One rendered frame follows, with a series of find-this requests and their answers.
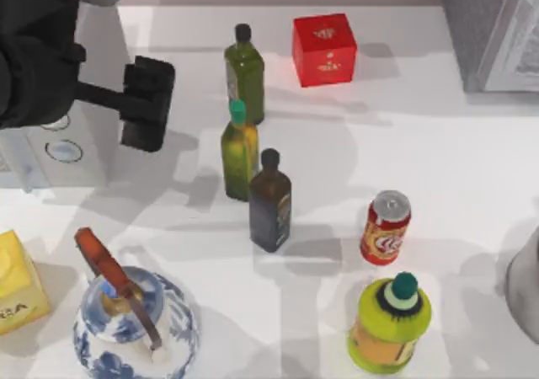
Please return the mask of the round microwave knob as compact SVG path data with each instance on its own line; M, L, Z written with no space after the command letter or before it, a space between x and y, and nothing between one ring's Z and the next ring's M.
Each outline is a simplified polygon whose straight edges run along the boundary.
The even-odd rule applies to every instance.
M67 139L47 142L45 152L60 163L76 163L83 158L82 148L76 142Z
M71 118L69 115L62 116L59 120L41 125L40 127L48 131L62 131L65 130L71 124Z

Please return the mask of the green bottle with black cap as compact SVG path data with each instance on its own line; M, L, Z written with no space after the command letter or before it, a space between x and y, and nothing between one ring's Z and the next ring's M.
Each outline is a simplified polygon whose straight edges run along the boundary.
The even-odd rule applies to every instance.
M252 42L249 24L235 26L235 42L224 50L228 101L241 100L249 123L264 120L264 59Z

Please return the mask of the olive bottle with green cap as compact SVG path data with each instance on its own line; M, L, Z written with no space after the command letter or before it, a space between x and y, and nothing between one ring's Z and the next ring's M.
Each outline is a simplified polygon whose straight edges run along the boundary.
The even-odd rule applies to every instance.
M248 202L249 185L259 172L259 133L247 120L241 99L229 103L230 120L221 135L221 160L226 195Z

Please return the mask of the dark brown bottle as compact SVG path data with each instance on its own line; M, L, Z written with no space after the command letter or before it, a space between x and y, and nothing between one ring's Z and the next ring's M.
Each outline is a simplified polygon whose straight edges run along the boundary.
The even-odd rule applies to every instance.
M261 164L249 184L250 238L267 253L275 253L291 232L291 180L279 170L276 149L264 149Z

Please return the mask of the red box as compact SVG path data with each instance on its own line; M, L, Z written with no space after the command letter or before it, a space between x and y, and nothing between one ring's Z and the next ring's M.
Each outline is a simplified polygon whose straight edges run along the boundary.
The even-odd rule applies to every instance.
M292 58L302 87L353 80L357 43L344 13L293 20Z

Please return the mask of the yellow box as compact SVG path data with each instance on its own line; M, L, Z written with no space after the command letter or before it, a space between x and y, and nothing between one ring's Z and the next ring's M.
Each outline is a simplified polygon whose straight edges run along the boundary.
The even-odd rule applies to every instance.
M33 259L14 230L0 233L0 335L51 310Z

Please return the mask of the blue and white teapot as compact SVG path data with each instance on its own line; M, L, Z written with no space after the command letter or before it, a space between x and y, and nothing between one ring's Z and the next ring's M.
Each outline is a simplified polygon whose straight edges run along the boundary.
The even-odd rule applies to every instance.
M89 379L184 379L200 345L184 293L160 274L122 266L88 227L75 234L94 278L72 327Z

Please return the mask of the red and white can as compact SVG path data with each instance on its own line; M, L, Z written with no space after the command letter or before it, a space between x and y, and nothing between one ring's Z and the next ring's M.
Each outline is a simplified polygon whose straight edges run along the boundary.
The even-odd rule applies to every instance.
M411 220L408 197L398 190L383 190L370 203L360 252L374 265L391 264L398 256Z

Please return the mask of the yellow-green bottle with teal cap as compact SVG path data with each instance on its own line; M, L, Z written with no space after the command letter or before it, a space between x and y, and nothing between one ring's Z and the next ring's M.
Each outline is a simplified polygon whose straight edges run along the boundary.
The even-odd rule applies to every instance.
M374 374L401 371L432 317L430 299L410 272L370 283L361 293L347 338L351 360Z

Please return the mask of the grey cabinet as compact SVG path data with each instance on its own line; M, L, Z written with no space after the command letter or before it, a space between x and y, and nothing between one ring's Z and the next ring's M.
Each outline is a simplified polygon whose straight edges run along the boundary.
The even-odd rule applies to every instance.
M480 65L503 0L440 0L450 31L463 88L468 93L483 89Z

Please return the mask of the pale grey cabinet door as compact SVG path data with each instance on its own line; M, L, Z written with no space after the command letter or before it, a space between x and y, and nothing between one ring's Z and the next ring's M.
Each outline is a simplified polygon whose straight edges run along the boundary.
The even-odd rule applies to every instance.
M480 76L485 91L539 93L539 0L503 0Z

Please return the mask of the grey rounded object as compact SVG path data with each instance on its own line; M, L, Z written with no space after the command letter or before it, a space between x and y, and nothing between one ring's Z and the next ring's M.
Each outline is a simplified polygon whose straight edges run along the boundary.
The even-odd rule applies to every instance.
M510 261L504 290L512 318L539 345L539 227Z

